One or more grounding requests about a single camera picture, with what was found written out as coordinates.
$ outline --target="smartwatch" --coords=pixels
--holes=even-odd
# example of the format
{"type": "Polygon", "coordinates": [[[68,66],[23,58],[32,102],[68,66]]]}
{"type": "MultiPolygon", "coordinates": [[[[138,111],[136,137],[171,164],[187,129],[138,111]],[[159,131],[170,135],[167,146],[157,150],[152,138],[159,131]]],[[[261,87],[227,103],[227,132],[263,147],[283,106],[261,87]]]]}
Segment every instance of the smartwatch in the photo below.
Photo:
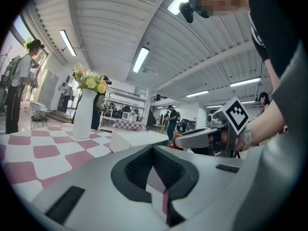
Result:
{"type": "Polygon", "coordinates": [[[250,148],[252,142],[251,130],[247,130],[247,128],[245,127],[242,133],[243,133],[244,147],[242,148],[242,150],[240,150],[240,152],[247,151],[250,148]]]}

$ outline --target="fluorescent light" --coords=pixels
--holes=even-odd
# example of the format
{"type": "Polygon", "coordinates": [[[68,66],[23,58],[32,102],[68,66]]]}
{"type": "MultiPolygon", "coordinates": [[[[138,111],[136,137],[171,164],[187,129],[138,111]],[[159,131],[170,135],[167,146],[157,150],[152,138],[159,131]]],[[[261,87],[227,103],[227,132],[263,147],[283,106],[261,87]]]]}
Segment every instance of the fluorescent light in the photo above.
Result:
{"type": "Polygon", "coordinates": [[[138,56],[138,58],[137,58],[137,61],[136,61],[136,63],[135,63],[135,66],[134,66],[134,68],[133,68],[133,71],[134,71],[135,73],[137,73],[137,72],[139,71],[139,69],[141,68],[141,65],[142,65],[144,59],[146,58],[146,56],[148,55],[149,51],[150,51],[150,50],[147,49],[147,48],[145,48],[145,47],[143,47],[143,48],[141,49],[141,51],[140,51],[140,53],[139,53],[139,56],[138,56]]]}
{"type": "Polygon", "coordinates": [[[68,50],[71,52],[71,54],[73,56],[77,56],[76,52],[74,51],[74,49],[73,49],[73,47],[71,45],[71,42],[69,41],[69,39],[67,37],[66,31],[65,30],[61,30],[60,34],[61,34],[61,36],[62,36],[62,38],[63,38],[63,40],[64,40],[64,42],[65,42],[65,44],[66,44],[66,46],[68,48],[68,50]]]}
{"type": "Polygon", "coordinates": [[[242,103],[254,103],[255,101],[246,101],[246,102],[242,102],[242,103]]]}
{"type": "Polygon", "coordinates": [[[254,78],[254,79],[249,79],[249,80],[233,83],[233,84],[230,84],[230,86],[236,87],[236,86],[245,85],[245,84],[249,84],[249,83],[259,82],[260,80],[261,80],[261,78],[254,78]]]}
{"type": "Polygon", "coordinates": [[[204,90],[204,91],[197,92],[197,93],[194,93],[194,94],[189,94],[186,97],[190,98],[190,97],[194,97],[194,96],[202,95],[202,94],[206,94],[206,93],[208,93],[208,91],[204,90]]]}
{"type": "Polygon", "coordinates": [[[207,108],[220,108],[222,105],[207,106],[207,108]]]}
{"type": "Polygon", "coordinates": [[[173,0],[173,2],[168,6],[167,10],[175,15],[178,15],[180,13],[179,5],[181,2],[188,2],[188,0],[173,0]]]}

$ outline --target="ceiling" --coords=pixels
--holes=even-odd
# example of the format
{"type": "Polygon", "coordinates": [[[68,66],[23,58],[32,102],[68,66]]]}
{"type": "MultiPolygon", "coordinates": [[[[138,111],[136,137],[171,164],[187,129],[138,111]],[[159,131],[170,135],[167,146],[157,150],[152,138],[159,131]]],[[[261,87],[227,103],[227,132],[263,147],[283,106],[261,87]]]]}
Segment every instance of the ceiling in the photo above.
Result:
{"type": "Polygon", "coordinates": [[[66,63],[183,102],[221,104],[234,96],[249,101],[262,91],[272,92],[251,42],[247,12],[209,19],[195,15],[188,24],[167,10],[172,1],[33,0],[29,5],[50,47],[66,63]],[[77,57],[62,51],[60,30],[66,30],[77,57]],[[143,46],[150,52],[136,74],[132,69],[143,46]],[[260,84],[230,88],[230,83],[254,77],[262,77],[260,84]],[[209,93],[186,98],[203,90],[209,93]]]}

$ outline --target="checkered tablecloth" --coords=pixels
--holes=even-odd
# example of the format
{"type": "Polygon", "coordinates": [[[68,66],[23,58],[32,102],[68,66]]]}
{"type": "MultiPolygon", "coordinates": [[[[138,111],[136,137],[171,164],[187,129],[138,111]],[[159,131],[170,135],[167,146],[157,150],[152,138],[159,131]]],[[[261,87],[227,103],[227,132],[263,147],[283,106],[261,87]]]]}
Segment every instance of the checkered tablecloth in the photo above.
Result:
{"type": "Polygon", "coordinates": [[[32,201],[77,166],[112,153],[111,134],[92,130],[88,139],[73,136],[72,124],[0,136],[0,161],[14,190],[32,201]]]}
{"type": "Polygon", "coordinates": [[[115,120],[115,123],[113,125],[113,129],[126,129],[126,130],[140,130],[145,129],[144,125],[137,122],[129,122],[125,120],[115,120]]]}

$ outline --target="black pants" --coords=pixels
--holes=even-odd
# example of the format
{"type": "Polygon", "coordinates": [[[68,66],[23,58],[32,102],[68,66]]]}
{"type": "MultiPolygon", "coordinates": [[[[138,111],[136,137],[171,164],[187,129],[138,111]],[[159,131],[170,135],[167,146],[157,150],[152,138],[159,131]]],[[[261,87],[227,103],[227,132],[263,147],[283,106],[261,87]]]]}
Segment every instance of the black pants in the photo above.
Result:
{"type": "Polygon", "coordinates": [[[63,97],[63,103],[62,103],[62,108],[61,108],[61,110],[62,110],[63,112],[65,112],[65,113],[66,113],[66,111],[67,111],[67,105],[68,105],[69,98],[70,98],[70,95],[69,95],[69,96],[64,96],[64,97],[63,97]]]}
{"type": "Polygon", "coordinates": [[[177,125],[176,123],[169,122],[169,126],[168,126],[168,129],[167,129],[167,134],[168,134],[169,140],[173,139],[173,131],[174,131],[174,128],[176,127],[176,125],[177,125]]]}
{"type": "Polygon", "coordinates": [[[25,86],[22,84],[17,87],[9,87],[8,96],[5,101],[7,105],[5,121],[6,134],[18,132],[20,102],[24,89],[25,86]]]}

